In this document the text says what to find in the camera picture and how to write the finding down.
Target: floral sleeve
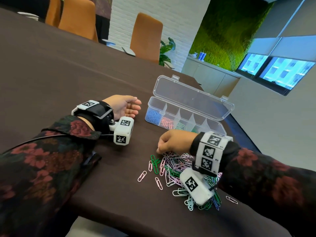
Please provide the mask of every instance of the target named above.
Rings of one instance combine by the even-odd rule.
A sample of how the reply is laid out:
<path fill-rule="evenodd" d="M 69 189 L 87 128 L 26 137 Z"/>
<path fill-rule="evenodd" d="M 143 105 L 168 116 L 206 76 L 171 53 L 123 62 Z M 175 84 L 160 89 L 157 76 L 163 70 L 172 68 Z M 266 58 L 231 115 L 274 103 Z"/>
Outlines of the floral sleeve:
<path fill-rule="evenodd" d="M 295 237 L 314 235 L 316 172 L 287 166 L 233 142 L 224 153 L 219 188 Z"/>
<path fill-rule="evenodd" d="M 101 158 L 92 156 L 100 134 L 66 116 L 35 137 L 51 138 L 0 155 L 0 237 L 41 234 Z"/>

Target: transparent lid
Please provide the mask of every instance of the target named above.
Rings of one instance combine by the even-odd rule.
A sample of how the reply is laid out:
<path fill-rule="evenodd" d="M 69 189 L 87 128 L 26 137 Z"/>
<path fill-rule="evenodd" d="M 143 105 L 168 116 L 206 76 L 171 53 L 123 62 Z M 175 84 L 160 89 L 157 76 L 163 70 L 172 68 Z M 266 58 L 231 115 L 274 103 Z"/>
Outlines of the transparent lid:
<path fill-rule="evenodd" d="M 181 83 L 179 77 L 175 75 L 172 78 L 159 76 L 153 93 L 155 96 L 189 111 L 219 121 L 228 116 L 235 108 L 234 104 L 228 103 L 223 97 L 218 98 Z"/>

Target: plastic organizer box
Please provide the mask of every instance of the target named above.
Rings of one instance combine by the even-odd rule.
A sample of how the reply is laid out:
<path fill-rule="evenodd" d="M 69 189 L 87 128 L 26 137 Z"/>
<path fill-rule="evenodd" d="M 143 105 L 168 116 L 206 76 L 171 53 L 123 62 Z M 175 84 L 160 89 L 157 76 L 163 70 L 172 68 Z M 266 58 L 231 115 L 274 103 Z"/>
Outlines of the plastic organizer box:
<path fill-rule="evenodd" d="M 217 98 L 181 83 L 175 75 L 159 76 L 153 93 L 145 116 L 147 122 L 168 130 L 215 131 L 226 135 L 219 121 L 234 109 L 227 98 Z"/>

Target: person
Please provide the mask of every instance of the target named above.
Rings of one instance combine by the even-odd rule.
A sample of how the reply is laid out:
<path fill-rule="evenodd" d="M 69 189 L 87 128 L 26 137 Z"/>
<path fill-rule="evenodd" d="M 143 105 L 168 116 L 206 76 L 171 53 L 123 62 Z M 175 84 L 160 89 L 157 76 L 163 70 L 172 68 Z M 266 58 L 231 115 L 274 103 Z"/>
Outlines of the person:
<path fill-rule="evenodd" d="M 114 120 L 134 118 L 141 109 L 133 96 L 114 95 L 103 102 L 112 107 Z M 51 138 L 0 155 L 0 237 L 42 236 L 101 158 L 93 155 L 83 165 L 100 135 L 88 119 L 69 115 L 35 137 Z"/>
<path fill-rule="evenodd" d="M 204 133 L 170 130 L 157 153 L 195 155 Z M 291 167 L 229 141 L 219 165 L 218 187 L 257 213 L 279 223 L 292 236 L 311 235 L 316 226 L 316 172 Z"/>
<path fill-rule="evenodd" d="M 115 95 L 103 100 L 114 119 L 135 117 L 141 101 Z M 205 133 L 169 130 L 157 153 L 174 151 L 195 155 Z M 43 229 L 69 200 L 100 159 L 91 156 L 101 133 L 83 117 L 66 116 L 35 140 L 0 156 L 0 237 L 41 236 Z M 316 224 L 316 173 L 290 167 L 272 157 L 229 141 L 220 161 L 218 187 L 274 220 L 295 236 L 313 233 Z"/>

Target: green moss wall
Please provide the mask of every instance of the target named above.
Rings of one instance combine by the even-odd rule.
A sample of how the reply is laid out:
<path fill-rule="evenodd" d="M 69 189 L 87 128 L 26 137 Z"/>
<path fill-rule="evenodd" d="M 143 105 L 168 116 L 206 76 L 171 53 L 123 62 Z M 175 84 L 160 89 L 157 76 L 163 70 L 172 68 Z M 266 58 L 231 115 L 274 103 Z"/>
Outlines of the green moss wall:
<path fill-rule="evenodd" d="M 263 0 L 211 0 L 190 49 L 205 62 L 235 71 L 272 7 Z"/>

